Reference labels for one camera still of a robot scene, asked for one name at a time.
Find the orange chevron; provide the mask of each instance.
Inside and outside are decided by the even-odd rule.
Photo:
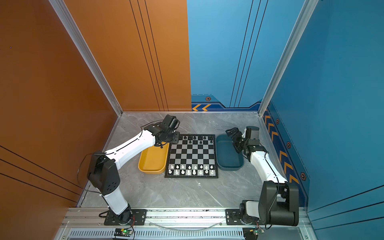
[[[272,123],[268,123],[268,132],[270,131],[271,126],[274,127]]]
[[[283,151],[280,151],[280,162],[281,162],[281,156],[282,156],[282,155],[284,155],[284,156],[288,157],[288,156],[287,156],[287,154],[286,154],[285,152],[283,152]]]
[[[208,111],[208,110],[207,110],[207,107],[209,107],[209,106],[211,106],[211,104],[208,104],[207,106],[203,107],[203,110],[204,110],[204,111]]]
[[[289,182],[292,182],[292,180],[294,180],[295,182],[297,182],[297,184],[300,184],[299,181],[294,177],[292,176],[291,174],[289,175]]]
[[[287,167],[293,170],[292,165],[288,164],[287,162],[284,162],[284,172],[287,174]]]
[[[271,116],[265,116],[265,125],[266,125],[266,119],[271,118]]]
[[[272,131],[272,137],[271,137],[271,138],[272,138],[272,142],[273,142],[273,136],[274,136],[274,135],[279,136],[279,135],[277,134],[277,132]]]
[[[196,112],[198,111],[196,108],[200,107],[201,104],[196,105],[192,110],[195,110]]]

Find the blue decorative border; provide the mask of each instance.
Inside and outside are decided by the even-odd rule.
[[[284,169],[286,179],[289,182],[297,183],[299,187],[300,206],[307,207],[310,179],[272,101],[264,112],[263,120],[281,162],[281,166]],[[302,174],[305,175],[306,180],[302,180]]]
[[[192,95],[192,111],[258,111],[261,101],[248,108],[226,108],[213,95]]]

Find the dark blue tray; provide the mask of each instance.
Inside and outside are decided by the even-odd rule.
[[[244,165],[244,158],[237,153],[232,139],[226,134],[216,138],[217,165],[223,171],[237,171]]]

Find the orange wall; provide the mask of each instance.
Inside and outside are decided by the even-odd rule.
[[[2,239],[52,239],[117,116],[48,0],[0,1],[0,33]]]
[[[65,4],[124,111],[190,111],[186,0]]]

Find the yellow tray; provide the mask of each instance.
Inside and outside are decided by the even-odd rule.
[[[149,147],[141,152],[139,170],[147,174],[161,174],[166,169],[169,143],[161,147]]]

